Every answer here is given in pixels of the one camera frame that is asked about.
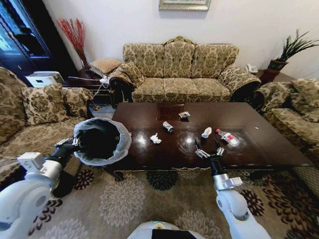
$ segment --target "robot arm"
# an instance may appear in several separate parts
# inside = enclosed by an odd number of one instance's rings
[[[32,222],[43,210],[59,182],[59,176],[70,155],[78,150],[73,139],[63,140],[46,159],[36,152],[18,158],[27,170],[25,180],[0,192],[0,238],[27,238]]]
[[[223,212],[233,239],[271,239],[267,231],[255,220],[248,209],[245,198],[234,190],[243,182],[237,178],[229,178],[226,170],[220,163],[220,158],[224,149],[219,147],[217,151],[208,154],[199,148],[196,143],[196,154],[201,158],[210,160],[214,188],[217,192],[216,202],[219,209]]]

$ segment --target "plastic water bottle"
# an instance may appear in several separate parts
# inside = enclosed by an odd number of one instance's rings
[[[217,129],[216,133],[218,133],[221,136],[221,139],[225,140],[231,146],[236,147],[239,145],[239,140],[231,133],[221,131],[220,129]]]

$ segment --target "red decorative branches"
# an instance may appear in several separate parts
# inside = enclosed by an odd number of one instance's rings
[[[72,43],[73,48],[83,62],[84,68],[89,69],[89,63],[84,54],[84,40],[86,33],[84,23],[76,18],[75,21],[72,19],[59,19],[57,20],[57,24]]]

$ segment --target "rug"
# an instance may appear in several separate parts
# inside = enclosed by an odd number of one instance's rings
[[[319,238],[318,199],[287,171],[250,180],[251,171],[230,171],[237,190],[272,239]],[[74,190],[50,200],[34,221],[30,239],[126,239],[141,223],[156,220],[207,239],[230,239],[216,205],[209,171],[125,172],[124,181],[83,165]]]

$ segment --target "wooden table leg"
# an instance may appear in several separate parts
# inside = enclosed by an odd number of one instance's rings
[[[114,177],[115,182],[122,182],[124,180],[123,172],[114,170],[110,166],[102,167],[103,172],[110,174]]]

